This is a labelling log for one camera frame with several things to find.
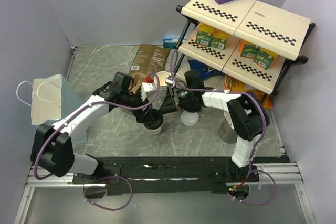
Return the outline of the black cup lid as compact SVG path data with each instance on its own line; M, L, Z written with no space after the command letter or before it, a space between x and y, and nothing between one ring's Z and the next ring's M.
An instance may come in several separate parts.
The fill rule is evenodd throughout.
M198 113L201 111L202 106L198 103L186 103L183 105L183 108L185 111L190 112L190 113Z
M163 115L157 110L157 109L152 109L148 113L148 118L145 123L143 123L144 127L147 130L157 130L160 128L163 124Z

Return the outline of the single white paper cup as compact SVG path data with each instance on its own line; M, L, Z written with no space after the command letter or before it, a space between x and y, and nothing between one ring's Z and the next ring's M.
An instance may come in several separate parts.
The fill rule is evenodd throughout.
M163 120L156 120L144 123L143 127L149 135L159 135L161 133L162 124Z

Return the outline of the white plastic cup lids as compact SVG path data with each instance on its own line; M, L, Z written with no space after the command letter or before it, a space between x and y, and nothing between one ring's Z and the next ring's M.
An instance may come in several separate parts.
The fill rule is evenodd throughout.
M181 122L186 126L193 126L199 121L199 114L197 112L183 111L181 113Z

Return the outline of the white paper cup stack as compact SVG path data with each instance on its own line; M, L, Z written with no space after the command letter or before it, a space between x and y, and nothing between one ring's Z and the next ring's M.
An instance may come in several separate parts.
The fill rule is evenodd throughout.
M166 78L169 77L170 74L166 71L160 71L156 75L158 76L159 83L157 82L157 79L154 78L154 85L159 91L158 97L161 100L164 100L166 97L170 96L169 85L165 82Z

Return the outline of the light blue paper bag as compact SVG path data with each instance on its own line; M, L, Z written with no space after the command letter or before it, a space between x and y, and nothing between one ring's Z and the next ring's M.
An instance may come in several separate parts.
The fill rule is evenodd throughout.
M19 88L26 83L32 88L30 103L19 96ZM51 126L83 105L75 89L61 74L34 79L33 82L22 81L16 88L16 96L30 107L31 125L35 127L43 123Z

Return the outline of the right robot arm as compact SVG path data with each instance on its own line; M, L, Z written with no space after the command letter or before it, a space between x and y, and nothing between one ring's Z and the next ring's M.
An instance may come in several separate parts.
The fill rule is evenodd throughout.
M182 109L194 119L202 108L222 110L226 121L237 135L229 175L235 181L243 180L253 172L256 148L270 123L263 105L252 91L206 88L195 70L186 72L185 79L186 86L179 84L171 73L165 74L160 80L160 84L166 85L166 96L159 112L168 114Z

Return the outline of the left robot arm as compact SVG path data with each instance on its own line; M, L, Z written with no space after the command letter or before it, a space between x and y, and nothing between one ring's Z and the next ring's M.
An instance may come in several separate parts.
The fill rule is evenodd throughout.
M148 100L154 86L144 82L136 93L132 93L130 84L133 80L130 75L117 72L112 81L96 89L70 115L52 125L44 123L37 128L30 156L36 179L47 178L38 175L39 167L57 177L77 173L84 174L92 183L103 179L103 162L90 155L76 154L73 148L87 128L114 108L132 110L138 123L154 121L152 103Z

